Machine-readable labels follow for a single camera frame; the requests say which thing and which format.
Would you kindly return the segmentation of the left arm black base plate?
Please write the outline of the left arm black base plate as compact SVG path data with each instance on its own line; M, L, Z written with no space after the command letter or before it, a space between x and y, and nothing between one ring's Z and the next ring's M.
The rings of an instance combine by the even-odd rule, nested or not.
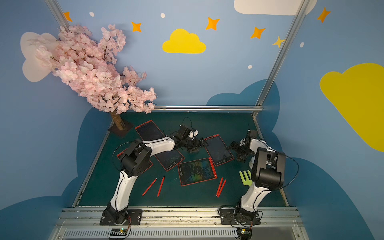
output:
M139 209L123 210L116 213L112 210L104 210L100 226L138 226L141 223L143 211Z

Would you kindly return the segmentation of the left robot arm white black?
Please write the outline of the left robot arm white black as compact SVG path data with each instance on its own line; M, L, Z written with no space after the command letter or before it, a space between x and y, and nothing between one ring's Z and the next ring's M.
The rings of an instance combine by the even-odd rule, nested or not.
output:
M120 162L120 178L115 193L103 211L101 226L139 225L140 220L132 220L129 213L129 200L137 178L145 171L150 157L185 148L192 153L209 144L204 138L197 138L198 130L180 125L174 136L166 136L153 141L135 140L123 152Z

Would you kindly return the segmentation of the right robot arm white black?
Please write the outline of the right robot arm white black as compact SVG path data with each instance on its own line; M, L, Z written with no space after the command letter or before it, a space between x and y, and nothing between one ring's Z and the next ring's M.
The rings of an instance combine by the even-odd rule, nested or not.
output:
M267 194L283 187L287 156L258 139L254 130L248 130L239 142L233 141L229 149L236 153L238 161L251 158L251 185L234 209L234 221L240 225L258 225L261 219L257 211L259 204Z

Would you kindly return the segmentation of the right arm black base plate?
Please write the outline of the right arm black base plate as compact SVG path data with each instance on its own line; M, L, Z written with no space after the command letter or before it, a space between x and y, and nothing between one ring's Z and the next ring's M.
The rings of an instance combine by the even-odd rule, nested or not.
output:
M260 225L258 212L249 212L244 209L220 208L218 214L222 225Z

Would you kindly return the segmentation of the colourful scribble red writing tablet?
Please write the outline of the colourful scribble red writing tablet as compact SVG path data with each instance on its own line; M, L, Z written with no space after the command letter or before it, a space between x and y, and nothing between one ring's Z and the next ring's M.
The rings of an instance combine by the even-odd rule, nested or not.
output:
M178 164L181 186L189 186L213 179L209 158Z

